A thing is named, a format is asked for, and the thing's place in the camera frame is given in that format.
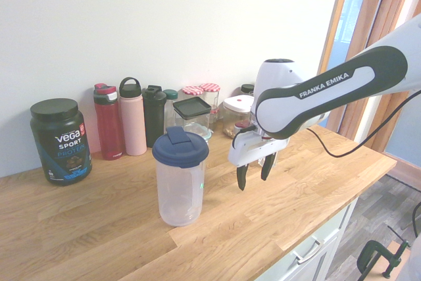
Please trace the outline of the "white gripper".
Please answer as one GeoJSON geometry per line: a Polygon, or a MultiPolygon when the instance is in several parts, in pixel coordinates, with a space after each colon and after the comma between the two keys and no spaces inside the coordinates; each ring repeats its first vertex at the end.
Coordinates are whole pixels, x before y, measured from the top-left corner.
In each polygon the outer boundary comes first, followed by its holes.
{"type": "Polygon", "coordinates": [[[266,181],[274,164],[278,151],[283,150],[289,143],[286,140],[277,140],[274,138],[264,139],[255,131],[239,132],[231,144],[228,160],[237,167],[237,184],[241,191],[246,186],[246,175],[248,164],[264,157],[261,170],[261,179],[266,181]]]}

